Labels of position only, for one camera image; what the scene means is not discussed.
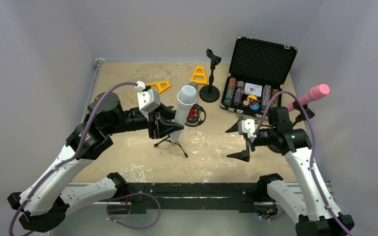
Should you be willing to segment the black round-base clip stand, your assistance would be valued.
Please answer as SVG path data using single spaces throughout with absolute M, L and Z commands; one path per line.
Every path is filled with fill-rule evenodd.
M 314 117 L 313 111 L 305 106 L 305 112 L 301 111 L 299 105 L 294 102 L 294 109 L 299 110 L 300 114 L 292 122 L 289 117 L 289 111 L 286 107 L 274 107 L 268 112 L 268 122 L 271 125 L 272 144 L 268 148 L 275 152 L 285 155 L 288 152 L 296 152 L 299 148 L 312 148 L 312 144 L 307 132 L 295 125 L 305 121 L 305 115 Z

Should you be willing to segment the pink microphone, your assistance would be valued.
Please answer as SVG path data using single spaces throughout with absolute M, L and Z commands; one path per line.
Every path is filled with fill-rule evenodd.
M 305 106 L 313 101 L 323 99 L 330 93 L 330 87 L 327 84 L 320 84 L 312 87 L 306 94 L 298 97 L 298 100 L 302 106 Z

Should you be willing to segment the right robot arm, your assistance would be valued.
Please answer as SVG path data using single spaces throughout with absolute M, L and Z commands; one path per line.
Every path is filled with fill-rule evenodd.
M 259 178 L 257 196 L 276 201 L 295 223 L 298 236 L 351 235 L 354 220 L 351 215 L 342 214 L 324 184 L 307 132 L 294 129 L 295 124 L 290 121 L 286 107 L 271 108 L 268 122 L 270 128 L 254 132 L 255 121 L 240 115 L 227 132 L 242 135 L 246 148 L 228 157 L 248 162 L 250 153 L 258 146 L 267 146 L 280 153 L 293 170 L 303 197 L 299 198 L 278 174 Z

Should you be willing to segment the red glitter microphone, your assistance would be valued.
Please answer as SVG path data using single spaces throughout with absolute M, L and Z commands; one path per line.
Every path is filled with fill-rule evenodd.
M 198 87 L 196 82 L 190 82 L 189 85 L 194 87 L 195 89 L 197 89 L 197 87 Z M 196 108 L 192 107 L 190 109 L 189 114 L 188 114 L 187 122 L 192 122 L 196 118 L 196 116 L 197 116 Z

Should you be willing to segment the white microphone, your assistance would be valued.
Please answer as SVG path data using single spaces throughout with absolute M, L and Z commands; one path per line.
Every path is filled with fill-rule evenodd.
M 185 126 L 188 114 L 192 106 L 197 102 L 197 90 L 191 85 L 185 85 L 177 94 L 178 106 L 174 122 Z

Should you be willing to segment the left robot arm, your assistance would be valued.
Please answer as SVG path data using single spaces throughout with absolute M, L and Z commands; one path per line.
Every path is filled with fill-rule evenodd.
M 112 134 L 147 129 L 151 139 L 170 138 L 177 142 L 188 111 L 164 106 L 153 90 L 139 93 L 138 98 L 142 109 L 124 111 L 115 93 L 99 94 L 89 105 L 84 122 L 70 134 L 46 172 L 27 190 L 8 196 L 9 204 L 16 210 L 14 219 L 25 230 L 50 231 L 82 207 L 129 193 L 128 184 L 119 173 L 110 173 L 77 190 L 67 188 L 85 167 L 112 146 Z

